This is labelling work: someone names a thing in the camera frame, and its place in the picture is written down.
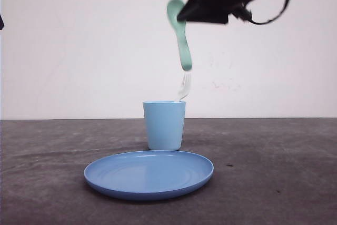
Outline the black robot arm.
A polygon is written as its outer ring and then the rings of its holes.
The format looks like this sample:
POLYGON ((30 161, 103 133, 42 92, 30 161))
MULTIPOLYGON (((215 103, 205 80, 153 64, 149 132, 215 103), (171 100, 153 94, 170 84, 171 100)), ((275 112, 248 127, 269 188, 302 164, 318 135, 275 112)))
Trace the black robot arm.
POLYGON ((0 15, 0 30, 2 30, 4 28, 4 22, 3 22, 3 19, 0 15))

